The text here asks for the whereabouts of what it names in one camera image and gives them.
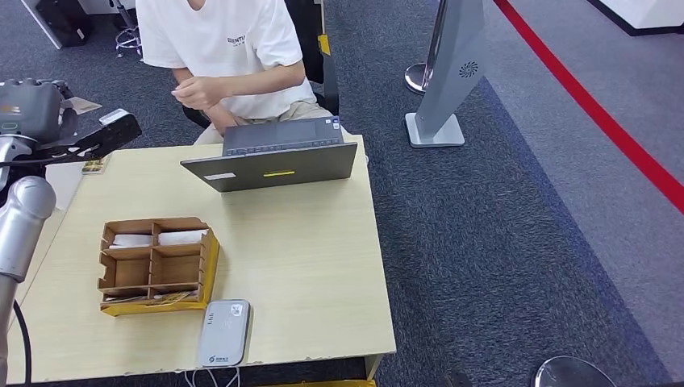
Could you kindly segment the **person's right hand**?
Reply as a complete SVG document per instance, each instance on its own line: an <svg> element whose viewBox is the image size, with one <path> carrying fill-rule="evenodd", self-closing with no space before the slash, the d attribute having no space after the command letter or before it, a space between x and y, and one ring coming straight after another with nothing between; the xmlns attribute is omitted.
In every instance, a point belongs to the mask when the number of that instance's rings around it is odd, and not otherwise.
<svg viewBox="0 0 684 387"><path fill-rule="evenodd" d="M224 136L229 127L236 127L240 125L236 117L229 110L225 109L220 103L204 110L204 113L214 125L215 130L221 136Z"/></svg>

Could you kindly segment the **person's left hand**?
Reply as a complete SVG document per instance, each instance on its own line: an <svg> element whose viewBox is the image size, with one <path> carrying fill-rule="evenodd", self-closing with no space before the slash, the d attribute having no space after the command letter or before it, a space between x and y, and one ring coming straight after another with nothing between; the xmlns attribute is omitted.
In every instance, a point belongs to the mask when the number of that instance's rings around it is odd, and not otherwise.
<svg viewBox="0 0 684 387"><path fill-rule="evenodd" d="M171 94L185 107L207 110L229 95L227 77L191 77L182 81Z"/></svg>

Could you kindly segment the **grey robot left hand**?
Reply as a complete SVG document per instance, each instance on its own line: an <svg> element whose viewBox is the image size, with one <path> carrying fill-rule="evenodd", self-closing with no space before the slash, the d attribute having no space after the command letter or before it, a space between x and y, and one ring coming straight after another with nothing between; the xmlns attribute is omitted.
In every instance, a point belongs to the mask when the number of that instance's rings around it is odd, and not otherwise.
<svg viewBox="0 0 684 387"><path fill-rule="evenodd" d="M10 79L1 84L1 134L21 135L39 144L77 132L77 114L65 81Z"/></svg>

